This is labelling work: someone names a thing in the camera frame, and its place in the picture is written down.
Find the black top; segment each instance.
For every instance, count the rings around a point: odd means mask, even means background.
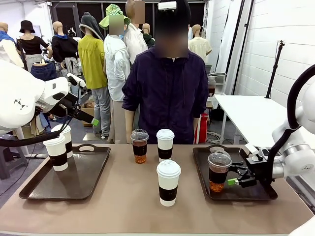
[[[53,58],[56,62],[62,62],[65,58],[77,58],[78,42],[71,37],[52,39]]]
[[[40,37],[35,36],[31,40],[24,40],[21,39],[22,47],[25,51],[26,55],[34,55],[34,54],[41,54],[42,50],[40,46],[42,45],[44,48],[47,48],[49,45],[45,43]]]

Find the black jacket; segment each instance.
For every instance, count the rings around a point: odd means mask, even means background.
[[[152,38],[152,36],[147,34],[147,33],[143,34],[143,39],[144,39],[144,41],[146,41],[148,48],[150,48],[156,44],[156,41]]]
[[[53,57],[56,62],[62,62],[65,58],[77,58],[78,42],[71,37],[52,39]]]

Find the table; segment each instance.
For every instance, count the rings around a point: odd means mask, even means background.
[[[286,120],[285,107],[262,96],[215,95],[215,98],[224,110],[221,144],[224,140],[226,116],[236,127],[234,144],[239,143],[240,135],[256,147],[271,148],[275,144],[272,132]],[[305,141],[315,149],[315,135],[304,127],[300,131]]]
[[[294,190],[278,179],[278,199],[264,203],[216,202],[206,198],[193,159],[194,147],[174,145],[172,158],[182,168],[176,203],[159,202],[157,145],[148,145],[147,162],[136,164],[132,145],[110,147],[110,157],[90,199],[45,202],[18,194],[0,209],[0,233],[34,234],[287,234],[313,214]]]

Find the cup lid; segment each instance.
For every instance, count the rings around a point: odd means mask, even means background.
[[[232,164],[232,159],[225,151],[213,152],[208,156],[208,163],[219,168],[226,168]]]
[[[176,178],[181,172],[181,167],[172,160],[161,161],[157,166],[157,173],[163,178]]]
[[[62,124],[56,125],[54,128],[51,129],[51,132],[59,131],[62,126],[63,126]],[[67,125],[67,126],[64,128],[63,132],[61,132],[61,133],[62,133],[62,134],[65,134],[65,133],[67,133],[67,132],[69,132],[69,131],[71,131],[71,127],[70,127],[70,125]]]
[[[148,132],[145,131],[144,129],[135,129],[131,133],[130,139],[132,141],[146,141],[148,140],[149,135]]]
[[[175,137],[175,134],[170,129],[160,129],[157,132],[157,138],[161,140],[171,140]]]
[[[64,141],[65,141],[64,135],[60,134],[59,137],[57,137],[55,139],[46,140],[43,143],[45,146],[54,146],[54,145],[61,144]]]

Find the white shirt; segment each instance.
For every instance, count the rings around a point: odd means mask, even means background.
[[[129,54],[124,42],[116,35],[107,35],[104,40],[106,74],[109,94],[113,101],[122,102],[122,87],[130,73]]]
[[[189,41],[189,40],[192,40],[192,37],[193,37],[193,35],[192,35],[192,28],[189,26],[189,30],[188,30],[188,41]]]
[[[134,63],[138,54],[148,49],[146,41],[143,39],[143,34],[132,23],[126,29],[124,41],[128,48],[131,64]]]
[[[202,37],[195,37],[194,39],[189,40],[188,48],[193,53],[196,53],[198,56],[200,56],[204,62],[206,61],[207,52],[212,50],[208,40]]]
[[[0,59],[13,63],[18,67],[24,67],[20,55],[16,51],[15,45],[11,40],[3,39],[0,42]]]

